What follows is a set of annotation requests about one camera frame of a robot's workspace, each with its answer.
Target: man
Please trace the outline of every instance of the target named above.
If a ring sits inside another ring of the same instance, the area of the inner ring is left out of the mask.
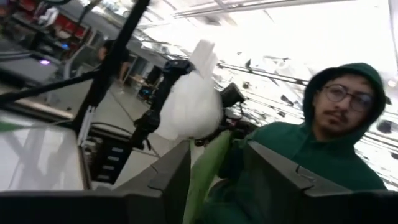
[[[213,187],[198,223],[265,223],[243,170],[242,151],[248,140],[348,189],[385,189],[354,151],[385,104],[382,80],[370,65],[353,63],[315,75],[304,92],[303,124],[271,123],[234,143],[218,174],[227,180]]]
[[[98,58],[103,61],[105,59],[105,56],[109,53],[111,50],[112,46],[114,44],[114,40],[107,40],[105,44],[102,46],[102,48],[99,49],[98,51]],[[129,51],[128,49],[124,49],[122,53],[122,60],[121,60],[121,66],[120,69],[118,70],[118,80],[120,83],[123,83],[123,77],[127,72],[127,69],[129,68]]]

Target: hood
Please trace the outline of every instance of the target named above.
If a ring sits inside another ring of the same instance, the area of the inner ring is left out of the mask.
[[[312,101],[315,93],[320,90],[320,88],[323,87],[336,72],[347,72],[362,75],[368,79],[374,91],[376,92],[375,105],[369,114],[369,118],[356,131],[337,140],[339,142],[343,141],[345,143],[354,145],[362,138],[365,132],[369,129],[370,125],[375,122],[375,120],[377,120],[384,111],[384,108],[386,107],[386,94],[384,92],[380,74],[376,71],[376,69],[366,63],[351,63],[342,65],[340,67],[327,68],[324,71],[316,74],[310,80],[304,91],[303,112],[307,127],[312,125],[312,121],[314,119],[314,108],[312,106]]]

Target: eyeglasses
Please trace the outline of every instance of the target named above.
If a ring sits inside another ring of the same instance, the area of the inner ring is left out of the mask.
[[[347,87],[341,85],[330,85],[324,87],[326,97],[332,102],[340,102],[345,99],[347,96],[351,97],[351,101],[349,102],[350,107],[357,111],[363,112],[373,104],[373,97],[366,93],[348,93]]]

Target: desk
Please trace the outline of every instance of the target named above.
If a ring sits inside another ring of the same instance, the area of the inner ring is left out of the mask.
[[[40,126],[0,133],[0,190],[83,190],[85,175],[70,129],[0,111],[0,125]]]

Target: green fabric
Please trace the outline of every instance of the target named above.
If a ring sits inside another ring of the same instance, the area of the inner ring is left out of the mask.
[[[357,73],[366,77],[376,90],[376,105],[369,119],[355,132],[332,142],[318,142],[311,131],[313,96],[335,72]],[[251,179],[244,171],[243,150],[248,140],[278,152],[302,167],[351,190],[385,189],[381,178],[354,151],[368,127],[382,113],[386,96],[382,81],[375,69],[364,63],[328,68],[314,76],[304,94],[305,122],[300,125],[271,123],[250,134],[245,140],[234,142],[220,167],[219,177],[228,182],[212,190],[201,216],[206,224],[264,224],[255,203]]]
[[[204,153],[191,168],[190,187],[183,224],[194,223],[200,214],[208,189],[213,182],[226,151],[229,149],[231,133],[225,131],[207,145]]]
[[[0,121],[0,133],[7,132],[7,131],[15,131],[15,130],[22,129],[22,128],[24,128],[22,125]]]

